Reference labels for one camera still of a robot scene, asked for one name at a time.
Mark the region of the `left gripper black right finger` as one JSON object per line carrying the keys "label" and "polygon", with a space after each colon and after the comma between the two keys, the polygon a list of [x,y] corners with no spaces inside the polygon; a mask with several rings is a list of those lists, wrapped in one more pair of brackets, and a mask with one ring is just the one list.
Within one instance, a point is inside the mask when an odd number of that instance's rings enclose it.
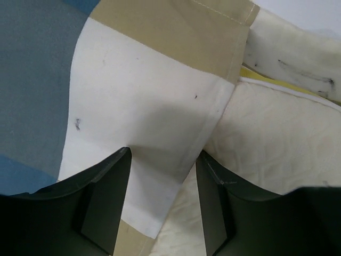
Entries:
{"label": "left gripper black right finger", "polygon": [[340,188],[279,195],[206,152],[196,175],[207,255],[340,255]]}

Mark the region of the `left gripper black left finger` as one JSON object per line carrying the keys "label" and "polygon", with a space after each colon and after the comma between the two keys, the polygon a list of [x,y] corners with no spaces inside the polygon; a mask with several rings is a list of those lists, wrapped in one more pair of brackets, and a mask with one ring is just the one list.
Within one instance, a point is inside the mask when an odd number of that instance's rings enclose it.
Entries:
{"label": "left gripper black left finger", "polygon": [[1,255],[112,255],[132,152],[35,193],[1,196]]}

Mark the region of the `cream pillow with duck patch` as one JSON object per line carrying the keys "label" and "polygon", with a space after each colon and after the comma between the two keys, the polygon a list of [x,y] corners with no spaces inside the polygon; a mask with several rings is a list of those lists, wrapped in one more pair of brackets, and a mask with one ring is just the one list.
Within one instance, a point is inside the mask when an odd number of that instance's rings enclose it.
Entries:
{"label": "cream pillow with duck patch", "polygon": [[275,193],[340,185],[340,34],[261,6],[240,78],[206,150]]}

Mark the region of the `blue beige plaid pillowcase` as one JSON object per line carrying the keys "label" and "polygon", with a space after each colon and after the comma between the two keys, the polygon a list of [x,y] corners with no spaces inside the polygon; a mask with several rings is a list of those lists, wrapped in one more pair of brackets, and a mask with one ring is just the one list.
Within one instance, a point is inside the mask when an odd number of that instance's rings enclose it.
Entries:
{"label": "blue beige plaid pillowcase", "polygon": [[133,157],[112,255],[149,255],[221,119],[251,1],[1,1],[1,194]]}

